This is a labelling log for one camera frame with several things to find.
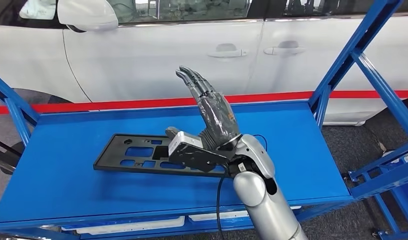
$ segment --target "car door handle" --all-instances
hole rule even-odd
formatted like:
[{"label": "car door handle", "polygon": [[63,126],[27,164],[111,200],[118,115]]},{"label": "car door handle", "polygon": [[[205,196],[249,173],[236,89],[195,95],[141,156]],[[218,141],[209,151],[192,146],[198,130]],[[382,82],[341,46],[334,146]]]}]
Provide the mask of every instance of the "car door handle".
[{"label": "car door handle", "polygon": [[280,55],[280,56],[294,56],[300,53],[303,53],[305,48],[296,47],[296,48],[281,48],[276,46],[271,46],[264,49],[264,53],[268,55]]},{"label": "car door handle", "polygon": [[233,51],[213,51],[209,52],[208,56],[213,58],[237,58],[244,57],[248,54],[247,50],[237,49]]},{"label": "car door handle", "polygon": [[286,40],[279,43],[278,46],[271,46],[263,50],[268,55],[294,56],[305,51],[295,40]]},{"label": "car door handle", "polygon": [[215,51],[207,53],[208,56],[213,58],[237,58],[247,54],[247,50],[237,49],[233,43],[218,44]]}]

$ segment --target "red stripe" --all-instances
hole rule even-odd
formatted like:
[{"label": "red stripe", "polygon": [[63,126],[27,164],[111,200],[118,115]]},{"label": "red stripe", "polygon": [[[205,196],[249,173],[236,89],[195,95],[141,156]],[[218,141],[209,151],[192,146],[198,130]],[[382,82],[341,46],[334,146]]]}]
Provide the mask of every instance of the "red stripe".
[{"label": "red stripe", "polygon": [[[408,90],[396,90],[395,93],[403,99],[408,99]],[[265,94],[247,94],[231,95],[226,99],[231,104],[236,103],[255,103],[270,102],[282,100],[308,99],[312,91],[298,92],[277,92]],[[346,90],[333,91],[330,95],[332,99],[378,99],[380,96],[374,90]],[[166,99],[148,99],[133,101],[106,101],[106,102],[85,102],[85,103],[53,103],[53,104],[33,104],[32,107],[38,113],[64,113],[79,112],[89,110],[108,110],[108,109],[137,109],[137,108],[162,108],[176,106],[193,106],[196,102],[191,97],[166,98]],[[0,114],[8,114],[5,106],[0,106]]]}]

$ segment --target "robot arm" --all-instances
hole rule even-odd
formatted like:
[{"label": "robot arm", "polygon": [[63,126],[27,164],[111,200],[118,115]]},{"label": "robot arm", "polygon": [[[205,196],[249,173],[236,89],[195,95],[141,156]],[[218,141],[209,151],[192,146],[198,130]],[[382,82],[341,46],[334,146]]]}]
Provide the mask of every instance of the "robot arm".
[{"label": "robot arm", "polygon": [[224,96],[187,67],[181,66],[176,74],[190,89],[207,127],[198,136],[167,128],[166,134],[172,139],[170,161],[205,172],[216,164],[227,166],[261,240],[307,240],[276,183],[272,160],[254,136],[240,134]]},{"label": "robot arm", "polygon": [[252,135],[243,135],[236,156],[246,157],[232,163],[239,169],[233,187],[261,240],[307,240],[274,179],[273,162],[259,141]]}]

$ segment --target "blue tray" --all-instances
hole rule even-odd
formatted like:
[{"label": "blue tray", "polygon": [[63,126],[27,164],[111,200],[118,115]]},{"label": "blue tray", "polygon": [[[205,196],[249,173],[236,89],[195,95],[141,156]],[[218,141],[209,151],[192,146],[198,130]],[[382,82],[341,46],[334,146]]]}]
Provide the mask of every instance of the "blue tray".
[{"label": "blue tray", "polygon": [[[307,102],[233,110],[241,132],[267,139],[291,205],[351,199]],[[197,134],[205,125],[197,107],[41,115],[0,201],[0,228],[214,212],[218,178],[93,170],[113,134],[162,135],[167,126]],[[231,179],[220,202],[244,209]]]}]

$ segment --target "caster wheel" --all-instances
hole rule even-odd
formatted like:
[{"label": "caster wheel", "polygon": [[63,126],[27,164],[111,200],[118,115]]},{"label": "caster wheel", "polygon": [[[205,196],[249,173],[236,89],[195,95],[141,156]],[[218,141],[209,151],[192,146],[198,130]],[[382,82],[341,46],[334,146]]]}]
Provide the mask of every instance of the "caster wheel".
[{"label": "caster wheel", "polygon": [[377,228],[372,228],[370,229],[370,231],[372,232],[372,237],[374,237],[375,239],[381,239],[380,235],[379,235],[379,229]]},{"label": "caster wheel", "polygon": [[346,172],[346,173],[341,173],[341,177],[342,177],[342,179],[344,180],[344,181],[346,181],[346,182],[350,182],[351,181],[351,178],[350,178],[350,176],[349,176],[349,174]]}]

